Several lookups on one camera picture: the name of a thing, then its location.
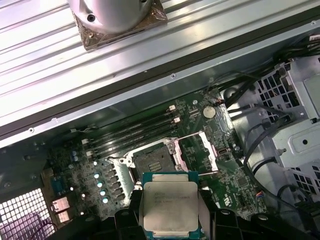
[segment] chip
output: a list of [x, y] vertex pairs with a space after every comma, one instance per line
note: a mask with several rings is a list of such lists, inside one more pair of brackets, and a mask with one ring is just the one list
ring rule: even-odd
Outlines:
[[237, 179], [237, 182], [238, 182], [239, 187], [242, 187], [242, 186], [244, 186], [244, 185], [247, 184], [247, 180], [246, 180], [245, 177], [240, 177], [240, 178], [238, 178], [238, 179]]

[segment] motherboard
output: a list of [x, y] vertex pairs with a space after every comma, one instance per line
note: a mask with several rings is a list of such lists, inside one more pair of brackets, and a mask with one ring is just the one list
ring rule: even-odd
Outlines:
[[219, 208], [249, 220], [266, 206], [242, 157], [220, 93], [200, 90], [52, 147], [49, 182], [74, 215], [106, 219], [128, 207], [143, 173], [196, 171]]

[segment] green circuit board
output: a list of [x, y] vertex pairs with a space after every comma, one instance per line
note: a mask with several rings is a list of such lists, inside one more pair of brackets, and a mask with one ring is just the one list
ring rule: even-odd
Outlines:
[[[198, 172], [201, 188], [211, 191], [212, 199], [218, 207], [231, 209], [244, 219], [250, 219], [251, 215], [267, 209], [261, 198], [256, 201], [259, 189], [238, 164], [243, 153], [231, 118], [221, 101], [220, 93], [216, 90], [209, 94], [200, 90], [179, 97], [52, 148], [51, 166], [57, 169], [57, 174], [64, 176], [66, 185], [79, 186], [78, 196], [83, 189], [90, 193], [88, 202], [78, 201], [78, 208], [95, 208], [96, 214], [104, 219], [116, 210], [128, 206], [131, 191], [136, 181], [139, 181], [138, 167], [120, 164], [119, 158], [128, 151], [160, 139], [183, 138], [179, 140], [181, 158], [189, 171]], [[204, 113], [207, 107], [214, 109], [214, 114], [210, 112], [209, 117]], [[196, 135], [200, 131], [205, 132], [207, 140], [214, 148], [217, 172], [212, 172], [208, 149]], [[143, 155], [152, 154], [163, 146], [156, 144], [136, 152], [133, 162], [145, 161], [148, 158], [143, 158]], [[74, 156], [70, 157], [70, 153], [74, 151], [78, 152], [77, 161], [74, 161]], [[152, 171], [157, 170], [158, 165], [159, 169], [175, 171], [168, 162], [165, 167], [161, 166], [161, 157], [157, 161], [151, 164]], [[124, 199], [119, 200], [110, 187], [114, 182], [108, 178], [105, 169], [111, 165], [114, 166], [117, 181], [121, 183]], [[97, 172], [102, 173], [102, 180], [106, 183], [108, 204], [101, 202], [100, 189], [96, 187], [97, 181], [93, 178], [93, 174]]]

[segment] mesh vent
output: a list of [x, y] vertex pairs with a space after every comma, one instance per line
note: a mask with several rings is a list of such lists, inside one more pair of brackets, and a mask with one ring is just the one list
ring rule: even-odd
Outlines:
[[302, 175], [301, 169], [299, 167], [292, 168], [293, 176], [296, 184], [305, 190], [308, 194], [315, 194], [320, 196], [320, 181], [309, 177], [307, 175]]
[[312, 166], [312, 169], [314, 170], [314, 174], [317, 179], [315, 179], [315, 184], [318, 187], [318, 190], [320, 192], [320, 169], [317, 166]]
[[[285, 73], [281, 73], [282, 76], [277, 70], [266, 78], [259, 80], [256, 87], [263, 105], [283, 111], [284, 109], [297, 107], [300, 103], [292, 85], [288, 83], [285, 77], [287, 71], [284, 68], [281, 69], [285, 71]], [[271, 112], [267, 112], [267, 114], [272, 123], [278, 119], [278, 116]]]
[[[51, 222], [40, 188], [1, 203], [0, 219], [2, 240], [29, 240], [41, 226]], [[46, 225], [32, 239], [46, 239], [54, 231], [53, 225]]]

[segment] black cable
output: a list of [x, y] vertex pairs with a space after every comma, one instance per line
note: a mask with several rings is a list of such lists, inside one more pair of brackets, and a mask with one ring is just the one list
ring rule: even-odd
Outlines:
[[280, 111], [280, 110], [277, 110], [277, 109], [274, 109], [274, 108], [272, 108], [272, 107], [268, 107], [268, 106], [265, 106], [265, 105], [255, 104], [254, 106], [255, 106], [256, 108], [264, 109], [264, 110], [266, 110], [267, 112], [270, 112], [270, 113], [272, 113], [272, 114], [276, 114], [276, 115], [278, 115], [280, 118], [288, 115], [288, 114], [287, 114], [286, 112], [284, 112], [284, 111]]
[[[277, 64], [280, 63], [285, 63], [289, 59], [292, 58], [302, 58], [302, 57], [309, 57], [309, 56], [315, 56], [315, 55], [320, 55], [320, 41], [319, 39], [312, 40], [312, 41], [302, 41], [294, 46], [286, 47], [283, 48], [279, 51], [277, 51], [273, 55], [273, 61], [270, 62], [265, 68], [261, 68], [253, 73], [251, 73], [251, 76], [255, 76], [256, 78], [261, 78], [270, 72], [274, 71], [274, 67]], [[236, 103], [242, 96], [243, 94], [256, 82], [251, 80], [237, 80], [234, 79], [232, 82], [229, 81], [230, 83], [225, 83], [224, 85], [217, 85], [218, 89], [220, 91], [223, 91], [227, 88], [230, 88], [236, 84], [243, 83], [244, 84], [228, 99], [225, 101], [225, 105], [227, 108], [232, 106], [234, 103]]]
[[[287, 188], [293, 188], [293, 189], [299, 190], [305, 196], [305, 198], [307, 199], [308, 202], [310, 202], [310, 203], [314, 202], [312, 197], [305, 190], [303, 190], [302, 188], [300, 188], [296, 185], [292, 185], [292, 184], [286, 184], [286, 185], [280, 187], [276, 196], [281, 199], [282, 194], [284, 193], [284, 191]], [[281, 205], [278, 203], [278, 212], [280, 212], [280, 210], [281, 210]]]
[[228, 110], [228, 113], [229, 114], [233, 114], [233, 113], [242, 112], [242, 111], [245, 111], [245, 110], [248, 110], [248, 109], [252, 109], [251, 105], [249, 105], [249, 104], [245, 105], [245, 106], [241, 106], [239, 108]]
[[58, 230], [58, 227], [56, 224], [54, 224], [53, 222], [46, 222], [41, 227], [39, 227], [39, 229], [35, 231], [34, 234], [31, 235], [30, 240], [32, 240], [36, 236], [36, 234], [47, 225], [53, 225], [55, 230]]
[[265, 139], [268, 135], [272, 134], [274, 131], [276, 131], [279, 127], [284, 125], [287, 122], [285, 118], [280, 118], [278, 121], [276, 121], [271, 127], [263, 131], [263, 133], [260, 134], [260, 136], [253, 142], [253, 144], [250, 146], [247, 154], [245, 155], [245, 158], [243, 160], [243, 170], [245, 174], [257, 185], [258, 188], [260, 188], [266, 195], [269, 195], [271, 198], [276, 200], [277, 202], [289, 207], [292, 210], [295, 210], [296, 208], [292, 206], [290, 203], [282, 200], [278, 196], [274, 195], [272, 192], [270, 192], [268, 189], [266, 189], [256, 178], [253, 172], [250, 170], [248, 166], [249, 158], [251, 157], [252, 153], [255, 151], [257, 146], [262, 142], [263, 139]]
[[268, 106], [260, 105], [260, 104], [254, 104], [253, 107], [252, 107], [252, 105], [248, 104], [248, 105], [244, 105], [244, 106], [241, 106], [241, 107], [239, 107], [239, 108], [236, 108], [236, 109], [228, 110], [228, 112], [229, 112], [230, 114], [232, 114], [232, 113], [242, 112], [242, 111], [245, 111], [245, 110], [248, 110], [248, 109], [254, 109], [254, 108], [264, 109], [264, 110], [266, 110], [267, 112], [270, 112], [270, 113], [272, 113], [272, 114], [278, 115], [279, 117], [284, 117], [284, 116], [288, 115], [288, 114], [287, 114], [286, 112], [284, 112], [284, 111], [280, 111], [280, 110], [274, 109], [274, 108], [272, 108], [272, 107], [268, 107]]
[[276, 158], [275, 157], [271, 157], [267, 160], [264, 160], [262, 162], [260, 162], [255, 168], [254, 170], [252, 171], [253, 175], [256, 175], [257, 171], [263, 166], [263, 165], [266, 165], [268, 163], [276, 163]]
[[248, 138], [249, 138], [250, 133], [251, 133], [253, 130], [259, 128], [260, 126], [264, 126], [264, 124], [263, 124], [263, 123], [258, 123], [257, 125], [251, 127], [251, 128], [246, 132], [246, 134], [245, 134], [245, 136], [244, 136], [244, 140], [243, 140], [243, 145], [244, 145], [245, 147], [247, 146], [247, 141], [248, 141]]

